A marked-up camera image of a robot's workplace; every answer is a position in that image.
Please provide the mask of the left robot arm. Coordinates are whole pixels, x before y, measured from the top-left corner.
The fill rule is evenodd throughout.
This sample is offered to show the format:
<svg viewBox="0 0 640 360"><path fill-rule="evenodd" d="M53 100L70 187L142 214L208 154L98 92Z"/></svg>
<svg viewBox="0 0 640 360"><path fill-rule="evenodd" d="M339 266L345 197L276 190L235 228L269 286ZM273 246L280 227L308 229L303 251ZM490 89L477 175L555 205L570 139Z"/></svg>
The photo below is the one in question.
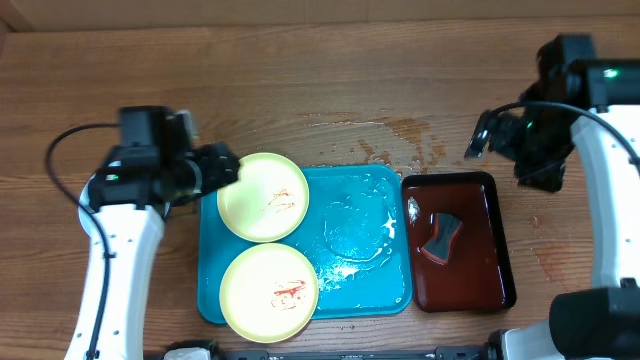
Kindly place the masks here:
<svg viewBox="0 0 640 360"><path fill-rule="evenodd" d="M164 106L118 112L120 144L77 201L89 261L68 359L140 359L154 258L166 217L237 181L240 162L216 142L195 147L191 114Z"/></svg>

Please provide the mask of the red and black sponge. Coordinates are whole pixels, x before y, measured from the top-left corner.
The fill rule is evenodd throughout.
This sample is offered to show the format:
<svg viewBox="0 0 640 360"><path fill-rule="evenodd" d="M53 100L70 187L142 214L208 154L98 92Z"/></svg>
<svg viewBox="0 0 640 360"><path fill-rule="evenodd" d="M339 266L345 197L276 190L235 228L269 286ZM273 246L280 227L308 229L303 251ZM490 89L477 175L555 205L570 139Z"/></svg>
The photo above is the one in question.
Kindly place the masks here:
<svg viewBox="0 0 640 360"><path fill-rule="evenodd" d="M457 217L448 213L433 213L430 217L431 235L420 252L430 261L438 265L446 265L449 260L451 245L463 227Z"/></svg>

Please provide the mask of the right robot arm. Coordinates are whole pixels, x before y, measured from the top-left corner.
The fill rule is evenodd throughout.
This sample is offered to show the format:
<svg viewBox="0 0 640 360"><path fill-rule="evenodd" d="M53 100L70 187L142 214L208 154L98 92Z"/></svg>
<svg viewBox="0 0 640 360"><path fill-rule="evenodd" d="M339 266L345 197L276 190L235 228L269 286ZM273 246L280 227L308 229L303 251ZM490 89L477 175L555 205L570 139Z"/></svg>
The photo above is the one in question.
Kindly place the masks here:
<svg viewBox="0 0 640 360"><path fill-rule="evenodd" d="M635 359L639 355L639 63L601 59L587 34L536 56L516 102L484 112L466 150L510 159L522 186L557 192L580 156L593 228L592 286L558 295L548 317L494 333L491 359Z"/></svg>

